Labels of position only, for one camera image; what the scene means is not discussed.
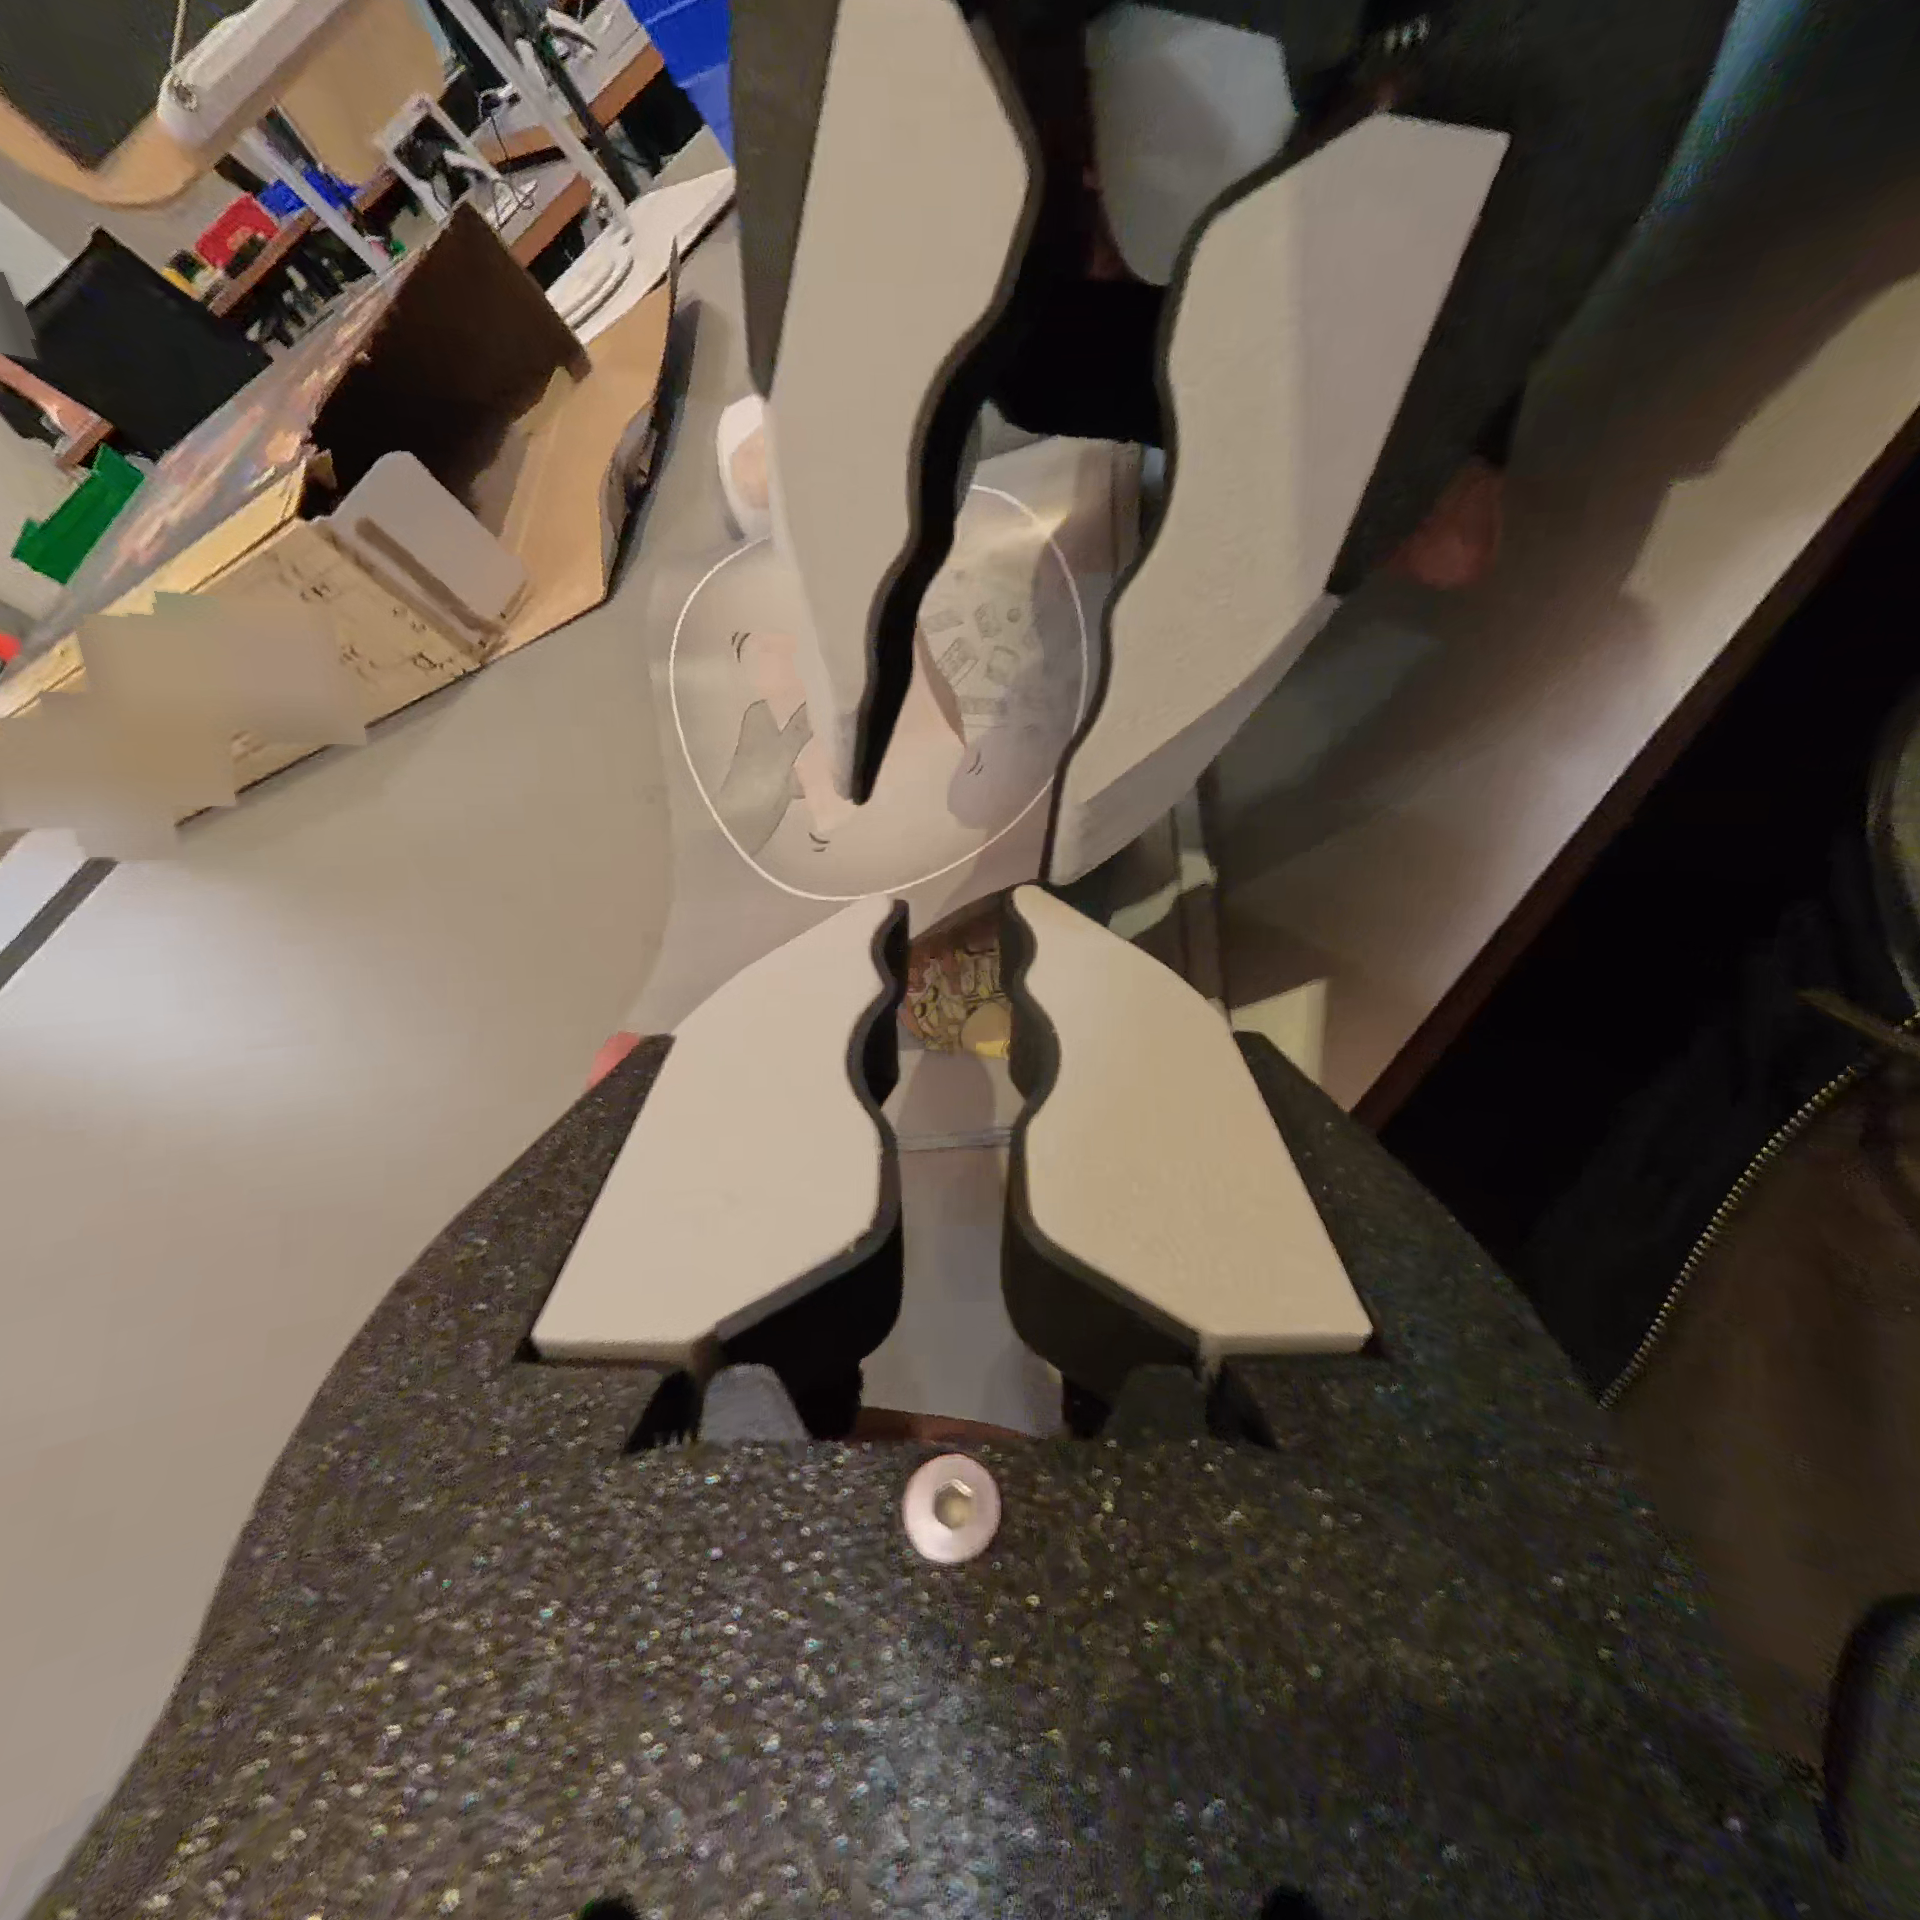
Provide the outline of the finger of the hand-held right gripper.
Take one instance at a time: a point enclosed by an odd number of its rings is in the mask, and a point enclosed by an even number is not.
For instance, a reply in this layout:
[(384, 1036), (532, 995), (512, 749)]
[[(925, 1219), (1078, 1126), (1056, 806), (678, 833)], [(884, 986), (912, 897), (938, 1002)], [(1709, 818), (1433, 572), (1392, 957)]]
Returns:
[(874, 801), (1042, 223), (991, 11), (742, 0), (733, 187), (808, 736), (835, 794)]
[(1337, 616), (1337, 554), (1506, 170), (1506, 133), (1361, 115), (1199, 215), (1165, 306), (1165, 514), (1106, 616), (1047, 881), (1141, 842)]

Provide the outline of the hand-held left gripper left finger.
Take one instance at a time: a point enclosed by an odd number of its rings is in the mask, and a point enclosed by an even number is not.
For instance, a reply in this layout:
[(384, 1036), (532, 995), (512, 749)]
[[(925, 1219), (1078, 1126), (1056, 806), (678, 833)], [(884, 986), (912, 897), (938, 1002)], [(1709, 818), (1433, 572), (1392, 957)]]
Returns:
[(841, 1281), (880, 1281), (874, 1336), (835, 1300), (841, 1370), (903, 1309), (903, 1079), (912, 909), (860, 897), (733, 973), (666, 1038), (653, 1090), (532, 1315), (549, 1363), (693, 1370)]

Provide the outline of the grey instruction booklet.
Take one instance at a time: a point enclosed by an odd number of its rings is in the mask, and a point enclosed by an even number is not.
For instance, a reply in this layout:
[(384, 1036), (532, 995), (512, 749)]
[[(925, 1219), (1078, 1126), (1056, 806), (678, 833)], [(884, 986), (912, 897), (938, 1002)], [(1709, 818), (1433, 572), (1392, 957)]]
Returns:
[(1010, 995), (1002, 905), (974, 905), (912, 938), (903, 1079), (903, 1315), (860, 1356), (860, 1412), (1002, 1435), (1067, 1435), (1067, 1376), (1002, 1309), (1002, 1177), (1010, 1177)]

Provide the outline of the white base board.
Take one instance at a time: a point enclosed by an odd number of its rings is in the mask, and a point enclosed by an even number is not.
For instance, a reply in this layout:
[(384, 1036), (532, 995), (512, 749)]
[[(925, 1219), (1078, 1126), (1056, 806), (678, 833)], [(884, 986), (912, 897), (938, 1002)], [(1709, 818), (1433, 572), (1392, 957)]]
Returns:
[(649, 299), (678, 264), (704, 243), (704, 233), (733, 211), (733, 163), (638, 189), (558, 285), (549, 306), (605, 339), (635, 299)]

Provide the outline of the clear plastic bag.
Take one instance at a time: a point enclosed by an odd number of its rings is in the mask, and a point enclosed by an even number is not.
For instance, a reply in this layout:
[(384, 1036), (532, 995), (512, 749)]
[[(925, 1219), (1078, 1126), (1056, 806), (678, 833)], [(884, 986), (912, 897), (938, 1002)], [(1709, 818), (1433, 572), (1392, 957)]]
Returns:
[(733, 859), (801, 905), (912, 897), (1047, 818), (1089, 687), (1056, 514), (974, 486), (921, 611), (912, 691), (874, 801), (835, 794), (801, 691), (801, 589), (768, 538), (704, 572), (673, 627), (673, 735)]

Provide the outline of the green storage bin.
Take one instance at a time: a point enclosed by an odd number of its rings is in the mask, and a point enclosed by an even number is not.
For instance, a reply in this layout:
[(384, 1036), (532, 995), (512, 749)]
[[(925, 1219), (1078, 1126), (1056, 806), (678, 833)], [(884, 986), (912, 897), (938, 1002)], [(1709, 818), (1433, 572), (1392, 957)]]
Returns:
[(140, 486), (149, 486), (149, 462), (100, 450), (50, 514), (20, 514), (12, 563), (73, 589)]

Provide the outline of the cardboard toy box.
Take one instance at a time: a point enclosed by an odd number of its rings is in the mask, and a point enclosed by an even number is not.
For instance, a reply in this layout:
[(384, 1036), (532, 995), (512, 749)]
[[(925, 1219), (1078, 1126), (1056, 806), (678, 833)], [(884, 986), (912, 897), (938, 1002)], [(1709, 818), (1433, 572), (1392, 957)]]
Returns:
[(183, 434), (9, 663), (0, 827), (161, 859), (609, 600), (678, 253), (577, 339), (475, 211)]

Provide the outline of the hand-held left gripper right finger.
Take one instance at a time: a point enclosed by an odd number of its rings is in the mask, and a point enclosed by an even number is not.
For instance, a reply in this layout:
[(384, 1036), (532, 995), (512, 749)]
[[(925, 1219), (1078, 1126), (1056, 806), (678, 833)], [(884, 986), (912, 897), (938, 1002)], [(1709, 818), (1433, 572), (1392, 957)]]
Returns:
[(1067, 1376), (1355, 1356), (1371, 1309), (1234, 1023), (1047, 885), (1002, 905), (1002, 1309)]

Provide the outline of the black panel with wooden rim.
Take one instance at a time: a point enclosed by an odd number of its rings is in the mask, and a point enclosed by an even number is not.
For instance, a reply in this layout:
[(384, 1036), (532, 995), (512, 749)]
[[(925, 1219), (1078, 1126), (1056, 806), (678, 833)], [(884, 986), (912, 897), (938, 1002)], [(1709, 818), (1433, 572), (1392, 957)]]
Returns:
[[(0, 157), (89, 211), (183, 202), (227, 157), (151, 133), (161, 70), (240, 11), (168, 0), (9, 0), (0, 11)], [(330, 174), (372, 174), (375, 133), (447, 88), (447, 55), (407, 0), (375, 0), (271, 115)]]

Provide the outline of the small white cylinder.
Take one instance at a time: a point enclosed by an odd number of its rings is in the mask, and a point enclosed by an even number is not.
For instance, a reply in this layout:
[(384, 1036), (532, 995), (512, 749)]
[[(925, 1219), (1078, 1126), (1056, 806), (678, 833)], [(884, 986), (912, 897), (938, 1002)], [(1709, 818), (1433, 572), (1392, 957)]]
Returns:
[(716, 413), (716, 486), (728, 486), (733, 538), (768, 538), (764, 389), (742, 389), (742, 402)]

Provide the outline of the person's right forearm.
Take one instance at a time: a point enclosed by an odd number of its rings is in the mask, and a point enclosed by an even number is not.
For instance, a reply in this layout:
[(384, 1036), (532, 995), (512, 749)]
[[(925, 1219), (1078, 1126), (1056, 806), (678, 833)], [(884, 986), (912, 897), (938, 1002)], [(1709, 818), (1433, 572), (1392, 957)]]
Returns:
[(1361, 11), (1318, 106), (1506, 133), (1506, 170), (1383, 450), (1337, 595), (1476, 575), (1444, 514), (1506, 475), (1525, 385), (1662, 405), (1700, 475), (1911, 277), (1911, 11)]

